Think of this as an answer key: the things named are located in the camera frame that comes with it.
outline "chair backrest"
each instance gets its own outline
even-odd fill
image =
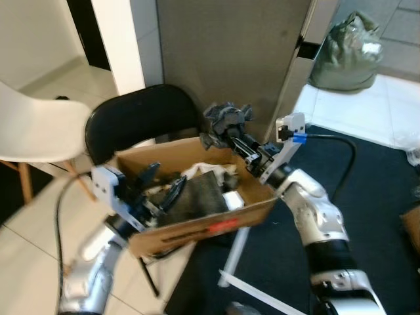
[[[93,163],[99,165],[116,151],[189,128],[200,130],[191,98],[178,87],[162,84],[102,103],[87,121],[85,140]]]

